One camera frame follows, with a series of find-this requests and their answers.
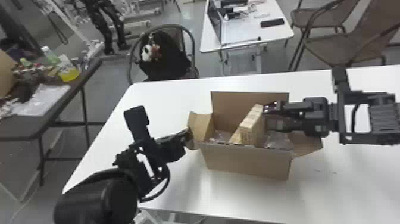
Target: white table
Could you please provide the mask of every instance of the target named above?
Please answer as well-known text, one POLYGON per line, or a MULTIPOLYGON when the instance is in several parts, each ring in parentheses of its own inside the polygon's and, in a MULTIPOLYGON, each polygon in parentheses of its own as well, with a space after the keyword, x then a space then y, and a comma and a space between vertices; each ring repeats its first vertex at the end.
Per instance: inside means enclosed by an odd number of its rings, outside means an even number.
POLYGON ((257 5, 257 11, 254 13, 250 13, 249 17, 244 19, 242 22, 248 24, 249 30, 237 30, 237 35, 239 36, 241 32, 251 32, 252 35, 257 38, 260 37, 260 41, 245 41, 229 44, 227 46, 221 47, 220 40, 215 34, 215 30, 211 25, 211 22, 207 16, 207 7, 210 0, 207 0, 204 9, 204 20, 203 20, 203 29, 201 34, 201 43, 200 43, 200 52, 202 53, 210 53, 210 52, 219 52, 220 58, 222 61, 225 61, 228 56, 224 57, 222 51, 226 54, 229 51, 235 51, 243 48, 256 48, 256 67, 257 73, 261 73, 261 52, 260 45, 265 45, 267 42, 276 41, 281 39, 291 38, 294 35, 293 30, 290 28, 288 21, 286 20, 285 15, 280 9, 276 0, 265 0, 265 3, 257 5), (254 18, 254 15, 268 14, 267 17, 263 18, 254 18), (261 28, 260 22, 264 20, 273 20, 276 18, 282 18, 285 21, 284 25, 280 26, 272 26, 261 28))
MULTIPOLYGON (((353 89, 397 96, 399 74, 400 66, 349 69, 353 89)), ((211 112, 210 91, 288 91, 292 102, 317 96, 336 102, 330 83, 330 71, 320 70, 134 84, 63 192, 110 168, 114 156, 132 143, 123 118, 126 109, 144 105, 150 134, 158 138, 184 129, 190 110, 211 112)), ((357 130, 367 123, 367 112, 360 107, 357 130)), ((286 182, 208 170, 200 151, 187 151, 170 164, 167 190, 140 207, 286 224, 399 223, 400 147, 338 142, 332 133, 323 139, 322 150, 294 159, 286 182)))

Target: open cardboard box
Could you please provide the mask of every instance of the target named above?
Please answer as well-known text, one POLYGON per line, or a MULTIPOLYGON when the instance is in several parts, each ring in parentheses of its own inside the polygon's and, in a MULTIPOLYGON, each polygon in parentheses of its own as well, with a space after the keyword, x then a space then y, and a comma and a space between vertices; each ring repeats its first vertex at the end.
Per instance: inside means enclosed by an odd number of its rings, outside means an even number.
POLYGON ((288 99, 287 93, 211 92, 212 114, 190 112, 187 121, 193 132, 195 148, 201 149, 207 168, 286 180, 292 160, 321 149, 321 139, 309 138, 302 132, 290 133, 294 151, 207 141, 214 136, 215 130, 234 133, 254 104, 265 105, 288 99))
POLYGON ((15 84, 11 71, 14 66, 15 61, 0 49, 0 97, 6 96, 15 84))

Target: laptop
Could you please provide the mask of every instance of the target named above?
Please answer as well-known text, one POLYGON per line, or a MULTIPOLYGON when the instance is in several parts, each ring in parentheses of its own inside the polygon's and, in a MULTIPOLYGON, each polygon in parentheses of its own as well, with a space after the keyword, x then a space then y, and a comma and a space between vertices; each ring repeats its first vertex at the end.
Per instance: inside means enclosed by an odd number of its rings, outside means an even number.
POLYGON ((214 0, 208 3, 207 16, 222 46, 257 39, 254 38, 253 27, 249 23, 242 20, 225 20, 214 0))
POLYGON ((223 18, 217 7, 215 6, 214 0, 210 0, 207 8, 207 15, 211 22, 212 27, 215 30, 215 34, 217 34, 220 43, 222 44, 222 27, 223 27, 223 18))

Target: phone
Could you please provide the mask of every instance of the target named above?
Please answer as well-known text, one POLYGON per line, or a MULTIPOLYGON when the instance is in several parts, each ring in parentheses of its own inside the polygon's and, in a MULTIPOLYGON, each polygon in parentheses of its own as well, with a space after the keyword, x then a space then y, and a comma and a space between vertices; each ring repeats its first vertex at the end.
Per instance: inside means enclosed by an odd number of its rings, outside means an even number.
POLYGON ((260 22, 261 28, 283 25, 285 21, 282 18, 277 18, 275 20, 265 20, 260 22))

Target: robot figure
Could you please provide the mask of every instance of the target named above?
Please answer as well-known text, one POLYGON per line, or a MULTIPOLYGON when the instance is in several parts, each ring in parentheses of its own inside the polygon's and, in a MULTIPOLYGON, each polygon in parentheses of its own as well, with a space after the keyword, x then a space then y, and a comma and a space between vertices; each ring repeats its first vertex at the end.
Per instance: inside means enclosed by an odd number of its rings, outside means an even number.
POLYGON ((115 8, 113 3, 110 0, 81 0, 86 8, 87 13, 89 14, 92 23, 96 26, 96 28, 103 34, 104 37, 104 54, 110 55, 115 54, 113 49, 113 34, 111 33, 110 28, 107 25, 103 15, 100 10, 102 10, 106 15, 108 15, 112 22, 115 25, 115 29, 117 30, 118 35, 118 48, 119 50, 128 50, 129 46, 126 44, 125 40, 125 32, 124 32, 124 24, 120 20, 121 13, 115 8))

